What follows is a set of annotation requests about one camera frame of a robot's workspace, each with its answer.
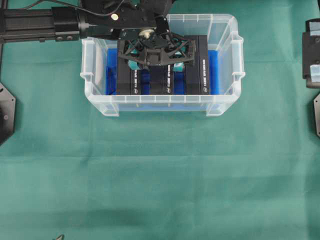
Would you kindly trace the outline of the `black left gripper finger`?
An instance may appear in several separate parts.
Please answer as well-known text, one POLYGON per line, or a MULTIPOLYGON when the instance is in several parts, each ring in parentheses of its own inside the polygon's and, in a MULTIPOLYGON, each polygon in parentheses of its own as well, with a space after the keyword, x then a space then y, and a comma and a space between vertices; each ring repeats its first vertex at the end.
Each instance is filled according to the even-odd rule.
POLYGON ((147 70, 146 46, 143 44, 143 38, 136 39, 118 39, 117 56, 124 60, 131 70, 147 70))
POLYGON ((167 45, 164 48, 174 71, 184 71, 186 67, 195 65, 196 41, 191 37, 173 32, 164 35, 167 45))

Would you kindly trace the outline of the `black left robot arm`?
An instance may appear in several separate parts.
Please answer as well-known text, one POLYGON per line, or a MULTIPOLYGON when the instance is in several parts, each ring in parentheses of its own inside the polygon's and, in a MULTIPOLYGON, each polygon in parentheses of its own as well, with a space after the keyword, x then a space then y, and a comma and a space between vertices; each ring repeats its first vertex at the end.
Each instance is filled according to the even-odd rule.
POLYGON ((170 30, 172 5, 171 0, 81 0, 78 5, 58 1, 50 9, 36 9, 35 4, 1 9, 0 41, 96 38, 117 41, 118 56, 132 69, 193 64, 195 41, 170 30))

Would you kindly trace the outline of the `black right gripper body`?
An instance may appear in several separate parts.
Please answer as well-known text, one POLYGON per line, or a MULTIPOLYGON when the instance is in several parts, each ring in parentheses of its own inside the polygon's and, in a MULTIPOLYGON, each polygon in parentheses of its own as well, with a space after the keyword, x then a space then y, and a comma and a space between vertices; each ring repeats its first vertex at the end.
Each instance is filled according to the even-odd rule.
POLYGON ((320 87, 320 19, 305 22, 302 33, 302 78, 307 88, 320 87))

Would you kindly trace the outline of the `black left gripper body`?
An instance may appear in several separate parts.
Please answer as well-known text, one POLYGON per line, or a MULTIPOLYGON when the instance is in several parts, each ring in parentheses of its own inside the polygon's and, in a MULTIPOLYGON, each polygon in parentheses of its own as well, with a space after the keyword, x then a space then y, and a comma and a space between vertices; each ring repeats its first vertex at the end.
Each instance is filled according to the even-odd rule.
POLYGON ((114 42, 141 37, 148 67, 171 65, 164 36, 171 32, 166 16, 172 4, 171 0, 84 0, 82 37, 114 42))

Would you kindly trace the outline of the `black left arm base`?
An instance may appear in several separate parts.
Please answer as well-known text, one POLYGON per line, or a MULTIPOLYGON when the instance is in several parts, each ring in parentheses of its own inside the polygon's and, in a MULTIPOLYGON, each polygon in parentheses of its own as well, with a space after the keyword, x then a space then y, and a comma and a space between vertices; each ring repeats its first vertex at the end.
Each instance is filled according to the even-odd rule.
POLYGON ((10 138, 15 131, 16 98, 0 84, 0 144, 10 138))

